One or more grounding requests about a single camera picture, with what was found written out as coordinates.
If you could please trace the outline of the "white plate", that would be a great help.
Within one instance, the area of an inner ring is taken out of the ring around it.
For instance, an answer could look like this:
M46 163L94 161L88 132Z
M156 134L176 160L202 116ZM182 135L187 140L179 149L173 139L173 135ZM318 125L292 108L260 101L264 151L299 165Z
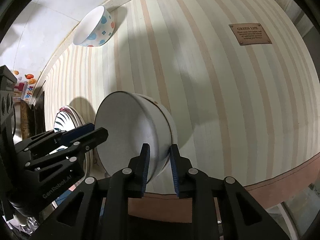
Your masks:
M67 130L62 130L62 124L67 120L67 117L59 117L59 112L57 113L55 120L54 120L54 131L59 132L59 131L67 131ZM85 178L90 175L91 168L93 165L93 150L90 150L85 153L85 160L84 160L84 171L85 171Z
M71 130L85 124L82 116L72 106L65 105L59 109L59 117L67 117L67 120L62 124L62 130Z

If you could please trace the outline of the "plain white bowl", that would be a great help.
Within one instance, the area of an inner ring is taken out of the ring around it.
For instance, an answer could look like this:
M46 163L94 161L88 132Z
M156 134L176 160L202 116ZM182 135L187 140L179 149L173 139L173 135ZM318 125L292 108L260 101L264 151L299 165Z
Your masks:
M136 142L139 113L140 107L133 94L124 91L109 94L98 108L95 128L107 129L108 139L97 147L97 154L109 175L126 167L146 144Z

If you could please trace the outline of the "black gas stove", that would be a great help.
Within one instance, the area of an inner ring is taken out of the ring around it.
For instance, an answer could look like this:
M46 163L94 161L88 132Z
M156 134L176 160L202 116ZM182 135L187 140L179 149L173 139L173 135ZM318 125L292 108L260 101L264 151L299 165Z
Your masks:
M35 89L31 102L31 111L34 116L34 133L38 135L46 131L44 118L44 83Z

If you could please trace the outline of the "white bowl, coloured dots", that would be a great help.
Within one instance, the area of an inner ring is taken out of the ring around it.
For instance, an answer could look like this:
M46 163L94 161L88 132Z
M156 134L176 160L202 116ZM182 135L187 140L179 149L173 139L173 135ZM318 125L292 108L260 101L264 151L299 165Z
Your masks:
M73 37L75 46L99 47L112 36L115 21L107 9L100 5L91 10L78 24Z

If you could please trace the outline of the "striped beige table mat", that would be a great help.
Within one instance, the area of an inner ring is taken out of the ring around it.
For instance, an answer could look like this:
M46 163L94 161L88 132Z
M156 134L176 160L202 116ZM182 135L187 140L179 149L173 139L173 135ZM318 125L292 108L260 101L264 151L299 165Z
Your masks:
M106 44L70 45L49 71L47 129L61 106L92 122L124 90L166 107L181 153L213 177L250 185L319 153L316 69L275 0L131 0L112 16ZM233 23L260 23L272 43L241 46Z

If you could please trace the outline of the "brown label patch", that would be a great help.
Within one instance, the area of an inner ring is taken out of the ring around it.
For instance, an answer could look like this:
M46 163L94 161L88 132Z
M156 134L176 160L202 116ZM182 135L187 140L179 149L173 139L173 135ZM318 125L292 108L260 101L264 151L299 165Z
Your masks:
M233 23L229 27L241 46L272 43L260 23Z

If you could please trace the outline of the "colourful fruit wall sticker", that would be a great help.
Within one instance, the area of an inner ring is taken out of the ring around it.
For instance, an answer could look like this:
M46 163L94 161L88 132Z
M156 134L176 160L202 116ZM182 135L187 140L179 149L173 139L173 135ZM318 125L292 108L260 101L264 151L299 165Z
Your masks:
M29 102L33 95L35 84L37 83L37 77L34 74L25 74L18 70L13 70L12 73L17 78L17 82L14 87L14 102L21 100Z

